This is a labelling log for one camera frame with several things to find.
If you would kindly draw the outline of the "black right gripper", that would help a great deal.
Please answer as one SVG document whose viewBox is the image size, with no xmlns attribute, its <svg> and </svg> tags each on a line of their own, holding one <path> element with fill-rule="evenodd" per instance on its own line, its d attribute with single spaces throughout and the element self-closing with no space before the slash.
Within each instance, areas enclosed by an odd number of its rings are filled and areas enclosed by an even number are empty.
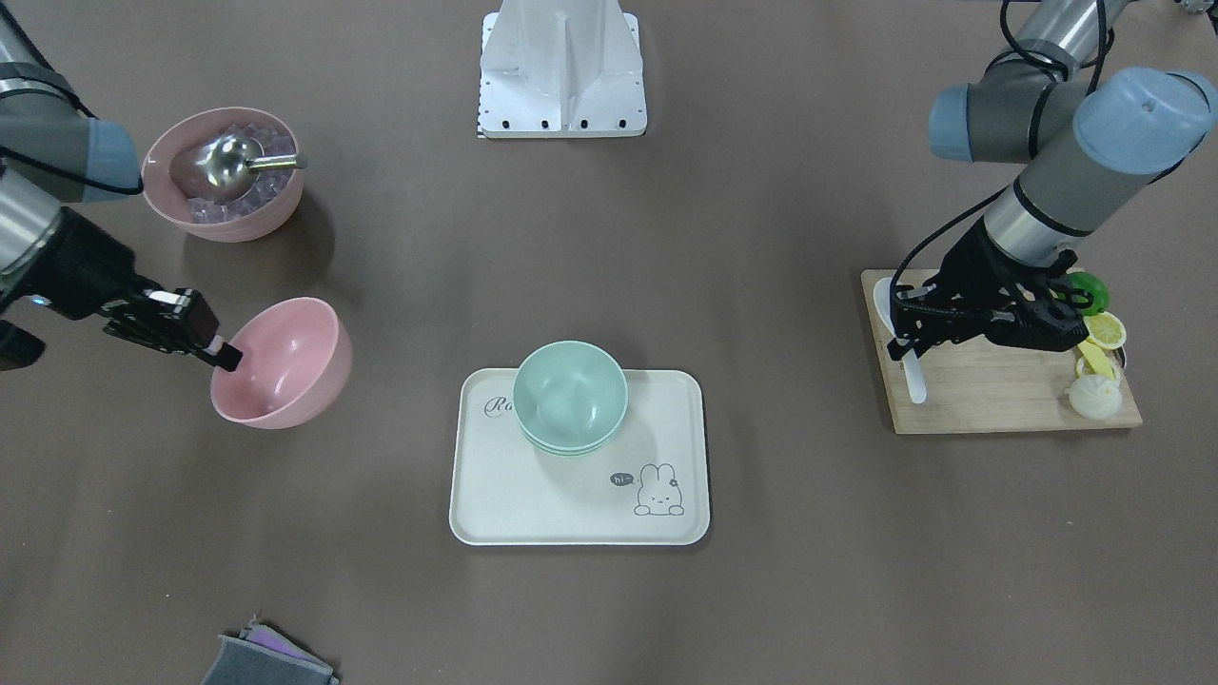
<svg viewBox="0 0 1218 685">
<path fill-rule="evenodd" d="M 235 372 L 244 351 L 219 335 L 219 322 L 195 289 L 166 290 L 134 268 L 135 255 L 73 208 L 28 269 L 28 294 L 69 318 L 104 316 L 105 333 L 164 353 L 195 355 Z"/>
</svg>

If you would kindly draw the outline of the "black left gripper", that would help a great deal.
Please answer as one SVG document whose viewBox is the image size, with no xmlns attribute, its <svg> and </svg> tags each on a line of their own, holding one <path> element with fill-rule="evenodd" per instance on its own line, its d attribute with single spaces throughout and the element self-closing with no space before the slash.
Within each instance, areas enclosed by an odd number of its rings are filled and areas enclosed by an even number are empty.
<svg viewBox="0 0 1218 685">
<path fill-rule="evenodd" d="M 1028 267 L 1005 255 L 974 222 L 920 289 L 892 289 L 894 362 L 920 360 L 942 342 L 984 336 L 993 345 L 1062 352 L 1088 336 L 1084 316 L 1056 295 L 1069 286 L 1077 255 L 1066 250 L 1049 267 Z"/>
</svg>

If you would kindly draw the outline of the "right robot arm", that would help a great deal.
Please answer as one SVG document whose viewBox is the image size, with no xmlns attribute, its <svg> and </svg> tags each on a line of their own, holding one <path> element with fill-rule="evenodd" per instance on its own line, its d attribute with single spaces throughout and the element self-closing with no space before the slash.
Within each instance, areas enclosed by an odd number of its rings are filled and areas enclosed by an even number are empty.
<svg viewBox="0 0 1218 685">
<path fill-rule="evenodd" d="M 166 290 L 136 272 L 135 254 L 78 212 L 144 190 L 125 127 L 97 118 L 1 9 L 2 306 L 28 299 L 66 318 L 161 353 L 231 372 L 244 353 L 194 289 Z"/>
</svg>

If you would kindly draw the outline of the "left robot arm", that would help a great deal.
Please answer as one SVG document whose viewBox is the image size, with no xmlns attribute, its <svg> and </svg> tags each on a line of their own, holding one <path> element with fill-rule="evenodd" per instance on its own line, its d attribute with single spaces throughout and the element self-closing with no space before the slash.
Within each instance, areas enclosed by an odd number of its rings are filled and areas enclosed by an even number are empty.
<svg viewBox="0 0 1218 685">
<path fill-rule="evenodd" d="M 1216 129 L 1216 87 L 1192 72 L 1100 69 L 1122 1 L 1044 1 L 974 83 L 940 91 L 935 156 L 1021 165 L 980 207 L 935 274 L 892 284 L 892 360 L 983 336 L 1061 352 L 1089 335 L 1093 293 L 1074 284 L 1077 247 Z"/>
</svg>

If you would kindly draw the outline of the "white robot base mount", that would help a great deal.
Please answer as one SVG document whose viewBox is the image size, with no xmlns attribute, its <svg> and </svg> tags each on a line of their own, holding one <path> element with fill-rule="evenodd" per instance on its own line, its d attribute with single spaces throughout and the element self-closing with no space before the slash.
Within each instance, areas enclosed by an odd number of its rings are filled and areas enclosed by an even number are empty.
<svg viewBox="0 0 1218 685">
<path fill-rule="evenodd" d="M 481 22 L 484 139 L 646 134 L 639 21 L 618 1 L 504 1 Z"/>
</svg>

